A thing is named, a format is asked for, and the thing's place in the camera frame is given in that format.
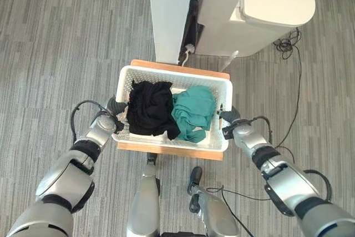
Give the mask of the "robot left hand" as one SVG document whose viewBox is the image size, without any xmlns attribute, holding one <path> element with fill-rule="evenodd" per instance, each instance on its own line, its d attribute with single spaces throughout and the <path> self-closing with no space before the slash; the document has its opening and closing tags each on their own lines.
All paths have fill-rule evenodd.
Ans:
<svg viewBox="0 0 355 237">
<path fill-rule="evenodd" d="M 118 134 L 121 130 L 124 129 L 124 123 L 122 123 L 117 115 L 124 112 L 125 108 L 128 106 L 125 102 L 117 102 L 115 96 L 111 97 L 106 105 L 106 109 L 108 110 L 111 119 L 113 120 L 116 130 L 115 134 Z"/>
</svg>

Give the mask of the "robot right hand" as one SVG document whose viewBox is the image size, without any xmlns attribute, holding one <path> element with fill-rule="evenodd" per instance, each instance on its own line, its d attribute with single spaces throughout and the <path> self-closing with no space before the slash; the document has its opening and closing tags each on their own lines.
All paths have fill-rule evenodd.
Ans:
<svg viewBox="0 0 355 237">
<path fill-rule="evenodd" d="M 220 109 L 216 113 L 220 118 L 222 118 L 223 120 L 227 121 L 230 124 L 233 123 L 234 121 L 241 119 L 241 115 L 239 111 L 234 106 L 232 106 L 230 111 L 223 111 Z"/>
</svg>

